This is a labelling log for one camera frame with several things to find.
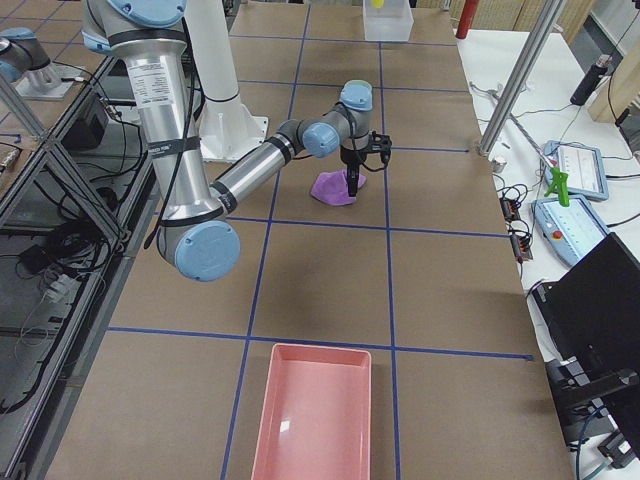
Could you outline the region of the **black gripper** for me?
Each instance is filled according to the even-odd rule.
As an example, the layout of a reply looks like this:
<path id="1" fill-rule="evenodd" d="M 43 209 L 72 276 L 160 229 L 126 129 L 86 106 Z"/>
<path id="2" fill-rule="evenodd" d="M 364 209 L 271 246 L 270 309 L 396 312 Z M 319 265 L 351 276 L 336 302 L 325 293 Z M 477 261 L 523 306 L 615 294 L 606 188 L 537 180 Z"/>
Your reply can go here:
<path id="1" fill-rule="evenodd" d="M 346 184 L 349 196 L 356 196 L 359 189 L 359 166 L 366 167 L 368 155 L 377 154 L 382 167 L 391 160 L 392 140 L 389 135 L 370 131 L 353 138 L 348 137 L 340 145 L 340 160 L 346 165 Z"/>

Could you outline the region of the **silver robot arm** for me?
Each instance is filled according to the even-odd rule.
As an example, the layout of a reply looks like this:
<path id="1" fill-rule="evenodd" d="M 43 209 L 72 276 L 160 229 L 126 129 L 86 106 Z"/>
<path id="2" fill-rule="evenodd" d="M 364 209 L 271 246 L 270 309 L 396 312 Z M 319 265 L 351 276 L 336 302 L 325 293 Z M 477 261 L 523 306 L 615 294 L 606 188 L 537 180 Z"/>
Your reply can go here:
<path id="1" fill-rule="evenodd" d="M 15 84 L 27 100 L 62 100 L 71 88 L 39 42 L 26 27 L 1 31 L 1 77 Z"/>
<path id="2" fill-rule="evenodd" d="M 231 113 L 239 89 L 228 26 L 218 1 L 87 1 L 83 37 L 94 52 L 126 66 L 163 205 L 150 234 L 164 260 L 184 277 L 225 276 L 240 255 L 226 217 L 290 162 L 338 153 L 355 196 L 366 158 L 391 157 L 391 139 L 370 127 L 371 85 L 347 82 L 317 119 L 290 119 L 223 174 L 209 180 L 201 147 L 206 124 L 246 129 L 246 109 Z"/>

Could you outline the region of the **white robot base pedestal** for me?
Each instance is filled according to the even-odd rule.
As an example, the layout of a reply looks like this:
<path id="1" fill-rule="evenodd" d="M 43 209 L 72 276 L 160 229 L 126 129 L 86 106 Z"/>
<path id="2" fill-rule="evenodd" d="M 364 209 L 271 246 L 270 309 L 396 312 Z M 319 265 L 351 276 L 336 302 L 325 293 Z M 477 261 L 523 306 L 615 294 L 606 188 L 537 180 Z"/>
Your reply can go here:
<path id="1" fill-rule="evenodd" d="M 241 98 L 223 3 L 189 1 L 185 20 L 204 99 L 197 120 L 203 158 L 237 161 L 265 140 L 269 119 L 253 115 Z"/>

